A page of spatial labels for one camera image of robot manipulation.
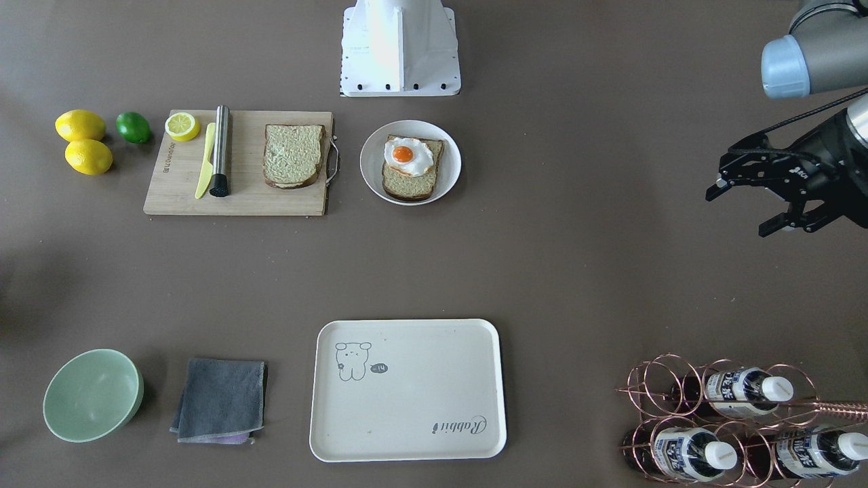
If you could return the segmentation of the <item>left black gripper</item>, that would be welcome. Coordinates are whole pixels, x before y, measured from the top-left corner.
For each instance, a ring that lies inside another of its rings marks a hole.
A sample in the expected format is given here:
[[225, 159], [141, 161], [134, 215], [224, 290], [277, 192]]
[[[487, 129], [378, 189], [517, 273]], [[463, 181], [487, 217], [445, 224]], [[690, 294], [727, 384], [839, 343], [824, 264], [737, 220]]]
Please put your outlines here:
[[866, 228], [866, 109], [845, 108], [787, 148], [773, 148], [764, 131], [745, 137], [720, 158], [705, 201], [734, 186], [763, 186], [789, 204], [759, 225], [759, 237], [817, 231], [840, 217]]

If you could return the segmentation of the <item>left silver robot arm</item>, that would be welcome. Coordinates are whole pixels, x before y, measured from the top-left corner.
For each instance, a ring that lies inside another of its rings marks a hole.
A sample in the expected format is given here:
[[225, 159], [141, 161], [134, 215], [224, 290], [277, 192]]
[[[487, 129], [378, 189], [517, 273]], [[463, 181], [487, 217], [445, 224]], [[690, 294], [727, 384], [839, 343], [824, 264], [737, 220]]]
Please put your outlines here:
[[788, 33], [762, 52], [762, 85], [772, 99], [806, 97], [846, 87], [844, 108], [775, 148], [771, 129], [735, 142], [719, 160], [707, 189], [712, 201], [735, 186], [763, 186], [789, 205], [759, 225], [760, 236], [781, 229], [814, 232], [844, 217], [867, 222], [867, 19], [865, 1], [803, 1]]

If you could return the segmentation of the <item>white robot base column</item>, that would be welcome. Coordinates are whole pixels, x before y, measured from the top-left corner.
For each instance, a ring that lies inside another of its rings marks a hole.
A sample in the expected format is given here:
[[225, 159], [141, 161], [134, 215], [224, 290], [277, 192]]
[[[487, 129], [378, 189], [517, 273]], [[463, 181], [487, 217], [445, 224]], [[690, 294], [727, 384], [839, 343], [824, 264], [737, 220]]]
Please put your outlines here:
[[357, 1], [343, 13], [339, 94], [455, 96], [455, 12], [440, 1]]

